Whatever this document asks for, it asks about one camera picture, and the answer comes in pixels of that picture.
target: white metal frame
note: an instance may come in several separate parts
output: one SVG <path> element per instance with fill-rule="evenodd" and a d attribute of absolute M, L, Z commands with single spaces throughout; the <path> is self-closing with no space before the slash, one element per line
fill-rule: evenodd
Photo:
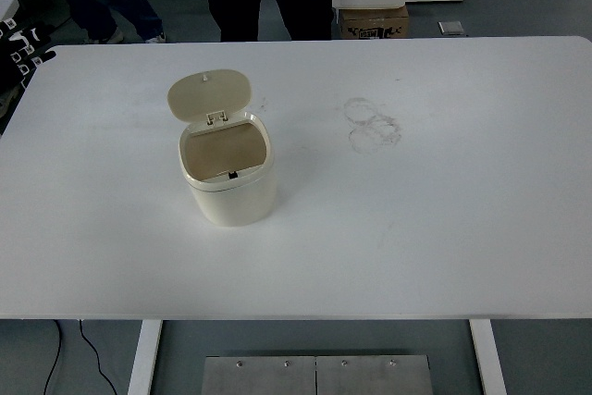
<path fill-rule="evenodd" d="M 162 320 L 142 321 L 128 395 L 150 395 Z M 484 395 L 507 395 L 491 320 L 470 319 L 475 354 Z"/>

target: metal plate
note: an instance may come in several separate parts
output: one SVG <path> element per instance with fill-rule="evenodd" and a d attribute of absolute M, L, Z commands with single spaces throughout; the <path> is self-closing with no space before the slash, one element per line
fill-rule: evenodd
<path fill-rule="evenodd" d="M 440 32 L 445 36 L 462 36 L 464 35 L 464 28 L 461 22 L 438 22 Z"/>
<path fill-rule="evenodd" d="M 205 359 L 202 395 L 315 395 L 315 358 Z"/>
<path fill-rule="evenodd" d="M 319 356 L 317 395 L 432 395 L 425 355 Z"/>
<path fill-rule="evenodd" d="M 425 355 L 205 359 L 203 395 L 432 395 Z"/>

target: cream trash can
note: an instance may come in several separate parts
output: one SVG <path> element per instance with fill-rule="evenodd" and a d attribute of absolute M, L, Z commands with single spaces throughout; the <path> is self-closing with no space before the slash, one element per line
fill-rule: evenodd
<path fill-rule="evenodd" d="M 249 80 L 231 69 L 190 75 L 168 91 L 173 115 L 191 123 L 179 141 L 185 179 L 219 226 L 251 224 L 276 198 L 274 153 L 261 119 L 244 111 L 250 102 Z"/>

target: white table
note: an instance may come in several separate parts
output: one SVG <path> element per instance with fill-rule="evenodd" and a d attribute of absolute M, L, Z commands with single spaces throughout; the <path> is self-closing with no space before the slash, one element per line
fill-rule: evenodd
<path fill-rule="evenodd" d="M 18 10 L 18 0 L 0 0 L 0 20 L 11 19 Z"/>
<path fill-rule="evenodd" d="M 56 52 L 0 141 L 0 317 L 592 316 L 585 39 Z M 276 150 L 244 228 L 201 215 L 167 108 L 213 68 L 250 78 Z"/>

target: trash can lid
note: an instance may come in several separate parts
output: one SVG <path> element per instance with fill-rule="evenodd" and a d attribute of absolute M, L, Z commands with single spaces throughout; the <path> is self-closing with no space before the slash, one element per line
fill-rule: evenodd
<path fill-rule="evenodd" d="M 249 79 L 234 69 L 214 69 L 191 74 L 168 90 L 168 106 L 184 122 L 208 120 L 208 115 L 229 116 L 251 102 Z"/>

